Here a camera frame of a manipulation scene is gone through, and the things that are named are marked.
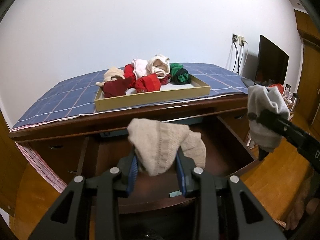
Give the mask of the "person's right hand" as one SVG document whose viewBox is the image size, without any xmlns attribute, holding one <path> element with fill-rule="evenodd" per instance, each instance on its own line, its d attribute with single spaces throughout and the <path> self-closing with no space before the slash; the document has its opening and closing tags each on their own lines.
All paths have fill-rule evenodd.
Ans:
<svg viewBox="0 0 320 240">
<path fill-rule="evenodd" d="M 290 211 L 285 230 L 295 230 L 304 213 L 313 215 L 319 204 L 319 173 L 316 171 L 307 178 L 299 189 L 295 204 Z"/>
</svg>

